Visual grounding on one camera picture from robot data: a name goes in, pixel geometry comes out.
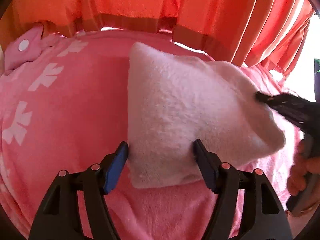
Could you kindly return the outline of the person's right hand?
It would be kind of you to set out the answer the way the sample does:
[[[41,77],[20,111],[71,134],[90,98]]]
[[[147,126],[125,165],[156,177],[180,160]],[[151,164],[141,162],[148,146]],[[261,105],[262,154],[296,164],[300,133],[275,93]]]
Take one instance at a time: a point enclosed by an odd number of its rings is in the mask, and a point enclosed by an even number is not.
[[[293,165],[290,168],[290,175],[287,179],[287,190],[292,196],[296,196],[300,191],[305,190],[307,186],[304,176],[310,172],[319,174],[319,157],[305,159],[304,140],[301,140],[296,147],[293,158]],[[313,188],[310,197],[306,200],[302,207],[302,213],[310,212],[319,204],[319,179]]]

